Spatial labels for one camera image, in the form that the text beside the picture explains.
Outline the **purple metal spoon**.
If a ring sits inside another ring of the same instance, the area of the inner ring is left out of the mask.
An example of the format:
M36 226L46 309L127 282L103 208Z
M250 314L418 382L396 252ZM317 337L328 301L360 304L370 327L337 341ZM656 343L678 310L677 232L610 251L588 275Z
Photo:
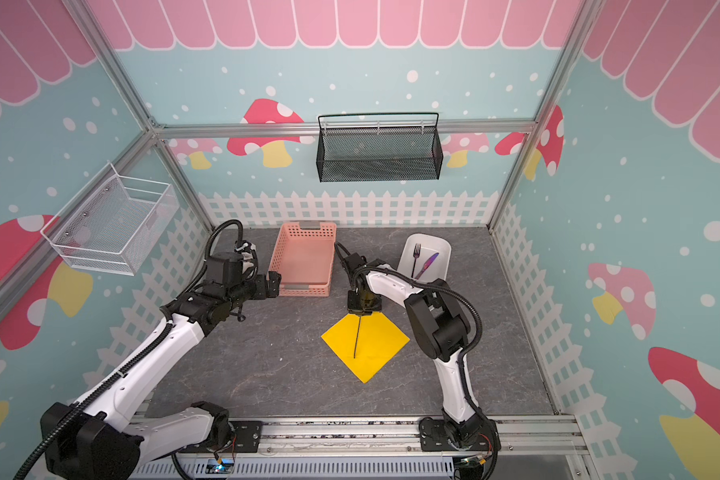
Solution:
M358 351L358 344L359 344L360 331L361 331L361 327L362 327L363 315L358 315L357 318L358 318L357 329L356 329L355 340L354 340L354 345L353 345L353 357L352 357L353 359L357 358L357 351Z

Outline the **yellow paper napkin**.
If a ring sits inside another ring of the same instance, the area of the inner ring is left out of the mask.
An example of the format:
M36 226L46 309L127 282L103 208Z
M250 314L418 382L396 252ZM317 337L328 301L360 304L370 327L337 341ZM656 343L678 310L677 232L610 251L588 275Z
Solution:
M367 383L409 343L410 339L384 313L364 315L357 358L353 359L357 316L345 315L323 333L321 338L362 383Z

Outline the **purple metal fork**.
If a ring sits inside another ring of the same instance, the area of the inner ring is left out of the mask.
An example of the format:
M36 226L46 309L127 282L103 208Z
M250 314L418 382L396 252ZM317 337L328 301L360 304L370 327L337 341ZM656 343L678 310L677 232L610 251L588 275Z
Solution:
M420 255L421 255L421 248L422 248L422 245L420 243L414 244L414 248L413 248L413 252L412 252L413 261L412 261L411 271L410 271L412 278L414 278L415 274L416 274L416 266L417 266L418 259L420 258Z

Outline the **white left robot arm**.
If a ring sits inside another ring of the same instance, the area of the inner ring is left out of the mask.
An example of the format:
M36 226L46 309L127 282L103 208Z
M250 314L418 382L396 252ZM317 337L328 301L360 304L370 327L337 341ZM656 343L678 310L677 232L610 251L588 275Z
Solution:
M280 281L276 272L260 272L256 247L245 239L241 221L221 223L207 240L200 271L161 306L155 330L91 390L45 411L42 439L15 478L27 478L44 462L49 473L64 479L127 479L153 460L175 459L186 447L213 454L235 447L228 410L211 402L139 425L132 419L179 360L220 323L243 320L245 302L277 297Z

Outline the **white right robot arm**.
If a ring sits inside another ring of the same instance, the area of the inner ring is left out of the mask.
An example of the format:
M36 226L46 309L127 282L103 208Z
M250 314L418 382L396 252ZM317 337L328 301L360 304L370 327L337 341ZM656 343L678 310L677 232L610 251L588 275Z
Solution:
M497 424L480 408L471 386L467 354L480 342L483 324L476 308L443 279L421 281L388 264L351 253L334 244L340 265L348 276L348 313L363 319L379 313L388 299L403 307L414 339L433 360L442 390L442 417L419 421L424 451L460 451L456 479L489 479L502 449Z

